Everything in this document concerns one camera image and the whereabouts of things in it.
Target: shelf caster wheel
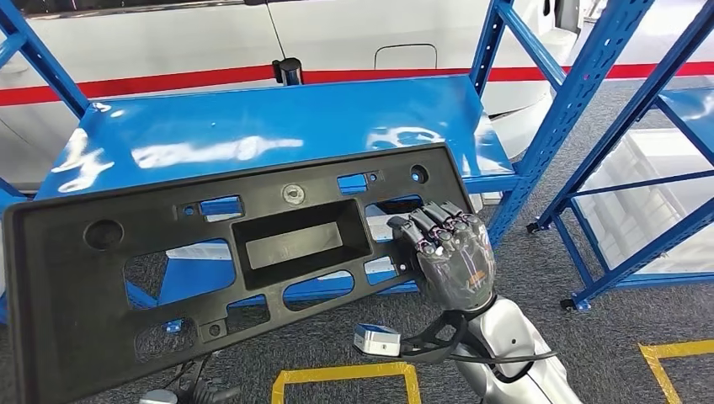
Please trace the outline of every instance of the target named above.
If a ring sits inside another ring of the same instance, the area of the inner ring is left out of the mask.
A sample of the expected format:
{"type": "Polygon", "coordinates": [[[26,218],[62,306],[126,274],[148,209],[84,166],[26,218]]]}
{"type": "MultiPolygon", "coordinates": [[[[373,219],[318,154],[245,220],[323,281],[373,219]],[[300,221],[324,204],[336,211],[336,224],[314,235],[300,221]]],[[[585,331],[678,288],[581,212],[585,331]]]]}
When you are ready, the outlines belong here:
{"type": "Polygon", "coordinates": [[[576,311],[578,309],[573,299],[560,300],[560,307],[565,311],[576,311]]]}
{"type": "Polygon", "coordinates": [[[541,228],[538,226],[538,223],[529,223],[526,225],[525,230],[528,232],[528,234],[533,234],[536,231],[541,231],[541,228]]]}

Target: metal screw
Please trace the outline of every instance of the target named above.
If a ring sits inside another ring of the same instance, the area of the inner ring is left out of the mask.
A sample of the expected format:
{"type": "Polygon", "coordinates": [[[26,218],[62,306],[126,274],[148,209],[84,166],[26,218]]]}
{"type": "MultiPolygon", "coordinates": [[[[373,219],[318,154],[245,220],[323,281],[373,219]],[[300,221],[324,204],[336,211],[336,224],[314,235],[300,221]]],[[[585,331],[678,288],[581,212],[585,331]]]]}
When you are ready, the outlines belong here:
{"type": "Polygon", "coordinates": [[[283,199],[291,205],[299,205],[305,200],[305,190],[296,183],[291,183],[283,188],[283,199]]]}

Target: black plastic bracket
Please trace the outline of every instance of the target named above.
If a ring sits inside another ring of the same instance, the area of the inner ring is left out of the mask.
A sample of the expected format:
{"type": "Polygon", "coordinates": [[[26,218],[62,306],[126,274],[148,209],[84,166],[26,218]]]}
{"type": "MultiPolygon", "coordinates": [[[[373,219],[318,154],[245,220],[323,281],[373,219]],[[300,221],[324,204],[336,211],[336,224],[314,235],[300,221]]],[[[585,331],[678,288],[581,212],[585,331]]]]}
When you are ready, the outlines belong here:
{"type": "Polygon", "coordinates": [[[473,213],[444,144],[10,206],[3,226],[19,402],[76,400],[410,280],[412,254],[395,242],[372,240],[365,207],[413,194],[449,200],[473,213]],[[428,173],[428,180],[413,180],[415,167],[428,173]],[[366,191],[340,192],[338,177],[374,172],[381,180],[367,181],[366,191]],[[299,191],[295,198],[285,192],[293,185],[299,191]],[[244,215],[207,221],[196,214],[201,201],[236,194],[244,215]],[[341,245],[252,268],[249,242],[322,224],[338,229],[341,245]],[[165,306],[132,308],[123,275],[128,259],[217,238],[226,240],[231,251],[233,284],[165,306]],[[384,256],[391,257],[399,273],[370,284],[364,264],[384,256]],[[300,311],[285,306],[287,287],[337,271],[353,277],[347,295],[300,311]],[[269,320],[229,333],[226,307],[258,295],[265,297],[269,320]],[[193,344],[138,360],[137,334],[178,318],[194,323],[198,335],[193,344]]]}

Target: mounting hole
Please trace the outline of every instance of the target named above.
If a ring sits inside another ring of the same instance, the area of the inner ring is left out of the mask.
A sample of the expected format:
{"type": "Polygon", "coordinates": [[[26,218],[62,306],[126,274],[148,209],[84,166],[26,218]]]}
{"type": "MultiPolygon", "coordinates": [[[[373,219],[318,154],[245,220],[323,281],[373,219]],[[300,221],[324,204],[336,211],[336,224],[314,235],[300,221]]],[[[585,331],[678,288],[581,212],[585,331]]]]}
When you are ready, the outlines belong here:
{"type": "Polygon", "coordinates": [[[412,167],[412,179],[418,183],[426,183],[429,181],[429,174],[426,172],[426,168],[416,165],[412,167]]]}
{"type": "Polygon", "coordinates": [[[218,337],[219,335],[221,335],[221,326],[219,326],[218,324],[214,324],[208,327],[208,333],[212,337],[218,337]]]}
{"type": "Polygon", "coordinates": [[[283,200],[291,205],[299,205],[305,200],[305,190],[296,183],[283,188],[283,200]]]}
{"type": "Polygon", "coordinates": [[[84,242],[95,250],[106,250],[121,242],[124,229],[116,221],[95,221],[84,231],[84,242]]]}

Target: robotic hand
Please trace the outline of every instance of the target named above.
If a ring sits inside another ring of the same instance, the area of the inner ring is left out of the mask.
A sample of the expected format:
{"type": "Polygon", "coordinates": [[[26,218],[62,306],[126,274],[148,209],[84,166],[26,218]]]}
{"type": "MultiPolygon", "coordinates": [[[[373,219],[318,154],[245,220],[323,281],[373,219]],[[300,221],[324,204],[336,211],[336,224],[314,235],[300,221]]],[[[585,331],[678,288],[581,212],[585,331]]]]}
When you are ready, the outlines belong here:
{"type": "Polygon", "coordinates": [[[482,402],[580,403],[566,371],[540,333],[511,300],[493,293],[495,259],[485,225],[451,202],[427,203],[408,219],[387,224],[420,268],[417,285],[445,309],[416,337],[359,324],[354,345],[363,354],[456,367],[482,402]],[[448,341],[436,335],[451,325],[448,341]]]}
{"type": "Polygon", "coordinates": [[[483,222],[451,202],[434,202],[387,224],[405,248],[416,250],[419,288],[445,310],[473,311],[493,296],[496,269],[483,222]]]}

